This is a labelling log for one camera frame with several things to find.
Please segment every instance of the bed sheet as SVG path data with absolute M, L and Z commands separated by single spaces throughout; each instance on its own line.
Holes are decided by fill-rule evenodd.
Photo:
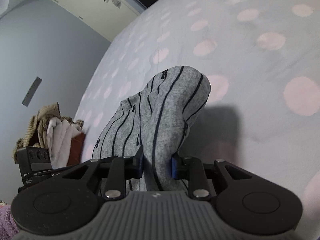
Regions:
M 119 103 L 188 65 L 212 87 L 181 154 L 225 158 L 295 192 L 298 231 L 320 218 L 319 0 L 159 0 L 113 41 L 84 93 L 82 161 Z

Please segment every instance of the ribbed plastic surface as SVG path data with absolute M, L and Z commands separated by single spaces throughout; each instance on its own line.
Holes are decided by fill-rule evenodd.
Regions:
M 300 240 L 293 231 L 269 237 L 239 232 L 224 223 L 208 202 L 191 200 L 183 191 L 131 192 L 123 200 L 105 203 L 89 224 L 72 233 L 48 237 L 21 232 L 13 239 Z

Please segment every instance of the gray striped fabric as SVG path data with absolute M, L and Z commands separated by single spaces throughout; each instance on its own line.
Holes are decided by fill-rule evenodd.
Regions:
M 171 178 L 171 155 L 189 134 L 210 90 L 207 77 L 188 66 L 157 74 L 143 91 L 120 103 L 92 158 L 134 156 L 142 145 L 143 177 L 128 181 L 127 191 L 186 190 L 183 181 Z

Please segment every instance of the pink fabric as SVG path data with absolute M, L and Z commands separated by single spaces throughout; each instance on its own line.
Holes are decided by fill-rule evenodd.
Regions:
M 11 206 L 0 208 L 0 239 L 10 240 L 19 232 L 16 223 L 11 216 Z

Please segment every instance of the white door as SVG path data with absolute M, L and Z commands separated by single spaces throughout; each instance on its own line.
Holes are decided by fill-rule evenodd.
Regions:
M 117 8 L 104 0 L 53 0 L 112 41 L 137 15 L 123 2 Z

